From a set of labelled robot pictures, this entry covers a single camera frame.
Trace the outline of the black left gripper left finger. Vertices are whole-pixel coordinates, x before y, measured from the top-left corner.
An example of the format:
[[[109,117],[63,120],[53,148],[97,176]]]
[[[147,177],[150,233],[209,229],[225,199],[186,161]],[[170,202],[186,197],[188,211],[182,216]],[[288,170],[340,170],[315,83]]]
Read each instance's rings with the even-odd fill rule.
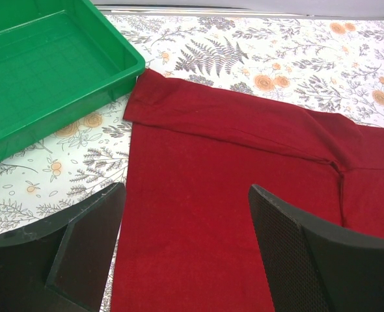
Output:
[[[112,183],[0,234],[0,311],[99,311],[125,199]]]

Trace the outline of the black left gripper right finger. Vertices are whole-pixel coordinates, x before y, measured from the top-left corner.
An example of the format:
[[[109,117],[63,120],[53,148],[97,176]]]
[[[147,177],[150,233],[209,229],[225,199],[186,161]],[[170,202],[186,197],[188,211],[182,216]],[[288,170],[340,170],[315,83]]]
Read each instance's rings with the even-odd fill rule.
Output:
[[[252,185],[249,206],[276,311],[384,311],[384,239]]]

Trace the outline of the red t shirt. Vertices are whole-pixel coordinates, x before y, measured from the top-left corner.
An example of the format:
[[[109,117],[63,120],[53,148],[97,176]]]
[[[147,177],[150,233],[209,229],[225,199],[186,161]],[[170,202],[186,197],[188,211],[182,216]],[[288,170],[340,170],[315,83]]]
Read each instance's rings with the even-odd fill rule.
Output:
[[[112,311],[272,311],[248,191],[384,238],[384,128],[146,70]]]

